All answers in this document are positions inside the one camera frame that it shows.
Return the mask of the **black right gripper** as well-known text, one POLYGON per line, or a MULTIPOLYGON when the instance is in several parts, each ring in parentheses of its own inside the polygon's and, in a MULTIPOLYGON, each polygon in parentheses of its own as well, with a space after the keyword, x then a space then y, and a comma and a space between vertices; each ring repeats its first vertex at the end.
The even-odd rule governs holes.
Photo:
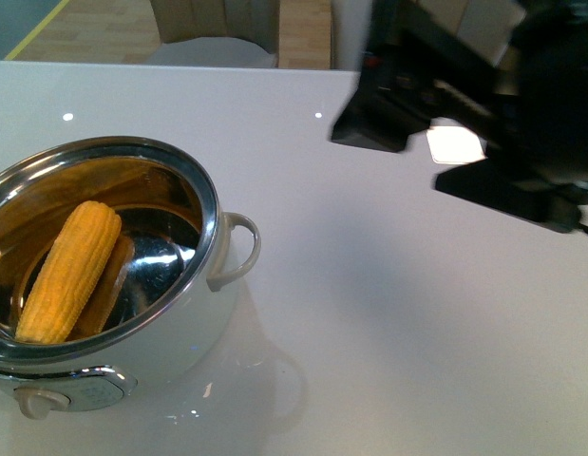
POLYGON ((500 69, 413 1, 377 1, 358 86, 330 141, 400 153, 447 118, 486 143, 480 161, 438 174, 437 191, 557 233, 588 200, 588 1, 524 3, 514 61, 500 69))

